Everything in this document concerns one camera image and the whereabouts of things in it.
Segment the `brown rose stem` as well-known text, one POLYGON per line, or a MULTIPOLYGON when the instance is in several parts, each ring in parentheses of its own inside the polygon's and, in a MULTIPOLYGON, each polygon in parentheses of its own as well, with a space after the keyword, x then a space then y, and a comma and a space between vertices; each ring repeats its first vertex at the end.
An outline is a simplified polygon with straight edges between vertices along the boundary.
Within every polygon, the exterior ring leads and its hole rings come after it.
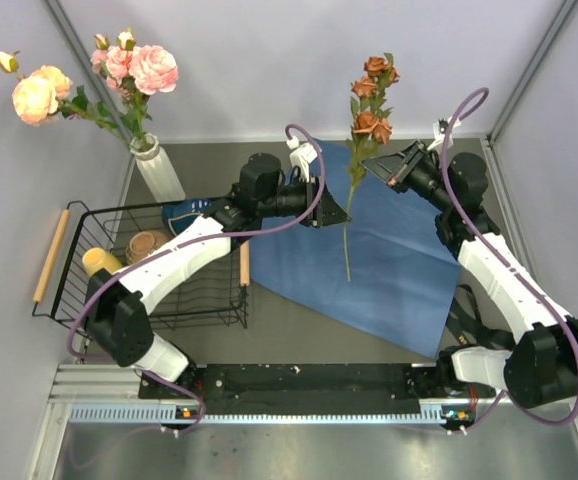
POLYGON ((355 192, 366 176, 361 161, 378 153, 380 146, 387 145, 393 134, 390 123, 392 107, 386 107, 387 91, 400 80, 392 53, 370 56, 364 62, 364 74, 351 83, 350 112, 352 123, 350 138, 345 141, 350 151, 346 171, 350 188, 346 210, 350 214, 355 192))

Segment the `blue wrapping paper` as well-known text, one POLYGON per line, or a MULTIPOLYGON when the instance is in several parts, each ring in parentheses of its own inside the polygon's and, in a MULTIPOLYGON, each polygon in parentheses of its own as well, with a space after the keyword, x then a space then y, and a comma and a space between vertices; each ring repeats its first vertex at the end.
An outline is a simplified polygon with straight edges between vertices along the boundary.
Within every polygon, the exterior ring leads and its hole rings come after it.
POLYGON ((347 225, 294 226, 251 242, 253 325, 330 318, 425 357, 436 354, 460 268, 437 238, 436 209, 374 175, 351 193, 350 154, 321 145, 347 225))

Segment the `pink rose stem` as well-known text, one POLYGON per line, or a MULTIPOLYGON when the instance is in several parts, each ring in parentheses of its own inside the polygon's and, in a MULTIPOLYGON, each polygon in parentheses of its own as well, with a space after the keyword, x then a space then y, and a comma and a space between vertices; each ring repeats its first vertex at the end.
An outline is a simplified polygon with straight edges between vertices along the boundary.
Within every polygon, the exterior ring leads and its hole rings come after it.
POLYGON ((102 34, 96 34, 94 40, 96 49, 90 58, 92 69, 120 96, 124 108, 120 113, 120 122, 132 134, 132 148, 139 152, 146 151, 150 143, 146 138, 143 121, 149 117, 148 96, 138 90, 135 79, 130 74, 137 43, 133 31, 131 28, 122 30, 115 45, 102 34))
POLYGON ((179 78, 174 56, 160 45, 143 45, 134 49, 130 66, 140 92, 149 99, 156 93, 170 93, 179 78))

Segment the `peach rose stem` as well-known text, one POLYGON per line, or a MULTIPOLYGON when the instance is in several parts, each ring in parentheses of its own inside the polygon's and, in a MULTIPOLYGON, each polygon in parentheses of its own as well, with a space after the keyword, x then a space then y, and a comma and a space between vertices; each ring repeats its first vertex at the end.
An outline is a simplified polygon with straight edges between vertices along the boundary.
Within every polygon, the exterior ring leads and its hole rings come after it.
POLYGON ((20 71, 17 54, 18 51, 0 51, 0 69, 17 79, 12 103, 21 121, 39 127, 58 119, 83 119, 129 146, 104 101, 91 100, 83 85, 73 87, 73 81, 55 66, 43 65, 25 76, 20 71))

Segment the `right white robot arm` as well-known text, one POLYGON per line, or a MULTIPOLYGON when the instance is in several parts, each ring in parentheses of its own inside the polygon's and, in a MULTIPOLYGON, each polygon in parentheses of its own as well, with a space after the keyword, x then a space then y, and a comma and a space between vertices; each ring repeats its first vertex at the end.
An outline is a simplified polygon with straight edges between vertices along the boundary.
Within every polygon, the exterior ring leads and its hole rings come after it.
POLYGON ((421 142, 362 166, 398 193, 413 191, 439 211, 437 235, 488 294, 508 325, 506 339, 449 349, 435 380, 456 396, 471 383, 506 391, 525 409, 578 395, 578 318, 549 299, 511 253, 482 205, 484 160, 459 153, 446 167, 421 142))

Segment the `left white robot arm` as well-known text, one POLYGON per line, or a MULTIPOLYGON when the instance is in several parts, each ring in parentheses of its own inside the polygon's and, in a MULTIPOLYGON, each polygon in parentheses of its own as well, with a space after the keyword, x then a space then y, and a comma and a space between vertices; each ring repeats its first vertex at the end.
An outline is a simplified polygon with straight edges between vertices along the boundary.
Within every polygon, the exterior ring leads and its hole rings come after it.
POLYGON ((278 158, 255 154, 231 191, 212 200, 182 233, 115 274, 102 270, 90 278, 86 334, 118 366, 152 372, 174 396, 189 394, 195 387, 196 364, 154 333, 151 313, 196 272, 249 240, 264 219, 282 217, 315 228, 350 219, 322 177, 287 180, 278 158))

